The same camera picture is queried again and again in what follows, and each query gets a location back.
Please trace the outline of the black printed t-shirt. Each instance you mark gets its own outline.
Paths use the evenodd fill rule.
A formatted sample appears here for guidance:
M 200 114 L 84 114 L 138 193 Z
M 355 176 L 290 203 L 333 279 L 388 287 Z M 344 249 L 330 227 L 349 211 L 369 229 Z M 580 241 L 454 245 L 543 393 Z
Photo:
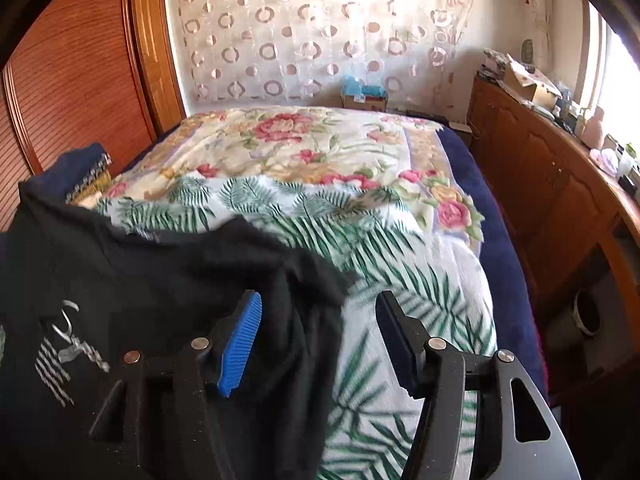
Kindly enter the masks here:
M 186 479 L 171 382 L 145 401 L 144 469 L 88 436 L 131 350 L 172 356 L 262 297 L 239 387 L 216 410 L 232 479 L 311 479 L 352 277 L 241 218 L 201 234 L 125 231 L 20 186 L 1 260 L 1 474 L 6 479 Z

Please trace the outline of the folded navy blue clothes stack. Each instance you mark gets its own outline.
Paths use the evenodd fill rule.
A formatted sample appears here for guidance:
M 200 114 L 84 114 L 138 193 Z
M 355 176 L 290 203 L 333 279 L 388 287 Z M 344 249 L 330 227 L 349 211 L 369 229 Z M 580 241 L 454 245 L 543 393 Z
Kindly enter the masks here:
M 52 200 L 77 204 L 87 196 L 105 191 L 111 184 L 111 156 L 99 143 L 75 148 L 58 156 L 55 163 L 26 185 Z

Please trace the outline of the navy blue blanket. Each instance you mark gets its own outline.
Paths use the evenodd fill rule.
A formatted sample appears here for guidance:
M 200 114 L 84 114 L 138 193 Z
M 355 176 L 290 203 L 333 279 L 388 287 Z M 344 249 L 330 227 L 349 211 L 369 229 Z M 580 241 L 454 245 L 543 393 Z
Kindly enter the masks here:
M 498 346 L 515 353 L 542 396 L 548 399 L 546 363 L 524 272 L 498 203 L 460 136 L 448 127 L 440 130 L 438 136 L 448 156 L 454 180 L 472 197 L 475 208 L 484 216 L 480 222 L 484 234 L 480 263 L 494 303 Z

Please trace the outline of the grey waste bin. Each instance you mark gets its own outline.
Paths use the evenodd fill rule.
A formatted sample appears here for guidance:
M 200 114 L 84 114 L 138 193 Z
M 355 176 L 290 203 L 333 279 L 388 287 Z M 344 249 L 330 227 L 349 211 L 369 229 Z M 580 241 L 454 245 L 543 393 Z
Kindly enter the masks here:
M 564 308 L 548 325 L 544 342 L 551 352 L 562 352 L 599 333 L 601 315 L 592 292 L 581 290 L 569 307 Z

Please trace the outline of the palm leaf print bedspread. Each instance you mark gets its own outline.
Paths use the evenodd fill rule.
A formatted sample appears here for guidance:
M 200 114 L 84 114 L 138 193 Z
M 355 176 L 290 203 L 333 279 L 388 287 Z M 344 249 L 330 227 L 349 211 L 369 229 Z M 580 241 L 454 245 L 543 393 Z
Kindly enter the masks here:
M 188 174 L 156 200 L 113 192 L 96 210 L 140 232 L 203 232 L 241 216 L 355 273 L 320 479 L 397 479 L 409 457 L 421 403 L 400 388 L 386 352 L 374 312 L 380 292 L 392 292 L 405 314 L 454 348 L 480 356 L 496 351 L 480 260 L 462 240 L 422 231 L 393 188 Z

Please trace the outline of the long wooden sideboard cabinet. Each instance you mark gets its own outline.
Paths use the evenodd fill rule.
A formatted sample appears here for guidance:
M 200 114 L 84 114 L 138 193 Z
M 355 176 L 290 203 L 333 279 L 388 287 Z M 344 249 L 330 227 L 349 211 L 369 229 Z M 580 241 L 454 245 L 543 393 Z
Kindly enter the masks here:
M 537 318 L 586 286 L 602 254 L 639 348 L 639 206 L 572 136 L 498 84 L 476 77 L 466 120 L 471 151 L 503 213 Z

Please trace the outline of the floral quilt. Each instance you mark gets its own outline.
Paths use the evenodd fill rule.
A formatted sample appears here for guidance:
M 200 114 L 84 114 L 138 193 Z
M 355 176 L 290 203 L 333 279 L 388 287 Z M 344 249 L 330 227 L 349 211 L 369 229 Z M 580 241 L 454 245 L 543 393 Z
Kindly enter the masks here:
M 74 202 L 91 207 L 101 198 L 161 200 L 185 178 L 238 178 L 243 191 L 251 177 L 280 182 L 288 191 L 299 184 L 382 188 L 421 229 L 477 248 L 484 216 L 454 176 L 444 131 L 424 118 L 348 108 L 215 110 L 183 119 L 131 169 Z

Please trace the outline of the pink ceramic figurine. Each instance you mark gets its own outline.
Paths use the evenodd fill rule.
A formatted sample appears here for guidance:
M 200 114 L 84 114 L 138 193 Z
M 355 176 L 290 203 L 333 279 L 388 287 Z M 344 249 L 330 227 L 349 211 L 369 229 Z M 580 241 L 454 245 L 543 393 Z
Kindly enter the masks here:
M 593 115 L 586 121 L 584 130 L 582 130 L 580 140 L 590 150 L 600 150 L 603 146 L 605 139 L 602 126 L 603 118 L 604 110 L 597 106 Z

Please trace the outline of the open cardboard box on cabinet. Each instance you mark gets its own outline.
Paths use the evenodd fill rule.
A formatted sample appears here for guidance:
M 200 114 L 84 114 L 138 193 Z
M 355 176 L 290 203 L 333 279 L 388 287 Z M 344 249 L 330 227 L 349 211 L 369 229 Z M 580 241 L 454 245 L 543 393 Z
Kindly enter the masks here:
M 562 96 L 560 90 L 540 70 L 529 73 L 526 67 L 514 60 L 510 54 L 506 56 L 506 69 L 503 83 L 520 98 L 530 101 L 552 112 L 556 102 Z

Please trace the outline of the wooden louvered wardrobe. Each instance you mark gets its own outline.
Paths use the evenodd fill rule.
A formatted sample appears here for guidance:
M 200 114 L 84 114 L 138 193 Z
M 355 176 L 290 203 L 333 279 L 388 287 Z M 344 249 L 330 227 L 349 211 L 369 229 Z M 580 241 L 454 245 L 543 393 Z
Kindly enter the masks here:
M 186 116 L 165 0 L 1 0 L 1 225 L 17 185 L 101 144 L 119 174 Z

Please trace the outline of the blue tissue box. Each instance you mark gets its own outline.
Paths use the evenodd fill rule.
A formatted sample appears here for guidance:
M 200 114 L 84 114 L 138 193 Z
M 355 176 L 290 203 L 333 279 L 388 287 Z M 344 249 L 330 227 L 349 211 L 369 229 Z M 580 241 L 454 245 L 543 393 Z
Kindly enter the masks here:
M 386 111 L 388 94 L 382 86 L 363 84 L 353 76 L 343 79 L 341 88 L 342 107 L 350 110 L 370 110 L 370 112 L 384 113 Z

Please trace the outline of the wooden framed window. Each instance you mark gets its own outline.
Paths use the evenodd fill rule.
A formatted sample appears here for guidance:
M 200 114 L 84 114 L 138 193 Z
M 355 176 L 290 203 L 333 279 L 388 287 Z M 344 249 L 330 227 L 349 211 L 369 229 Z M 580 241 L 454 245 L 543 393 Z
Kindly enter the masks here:
M 586 67 L 579 72 L 579 107 L 587 119 L 603 112 L 605 134 L 639 153 L 639 67 L 596 7 L 582 0 Z

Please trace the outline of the sheer circle pattern curtain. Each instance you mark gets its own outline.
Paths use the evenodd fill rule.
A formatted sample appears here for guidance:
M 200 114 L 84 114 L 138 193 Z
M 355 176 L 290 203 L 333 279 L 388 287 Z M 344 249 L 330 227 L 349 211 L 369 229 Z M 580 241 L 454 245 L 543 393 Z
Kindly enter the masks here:
M 186 108 L 337 106 L 349 79 L 446 110 L 473 0 L 165 0 Z

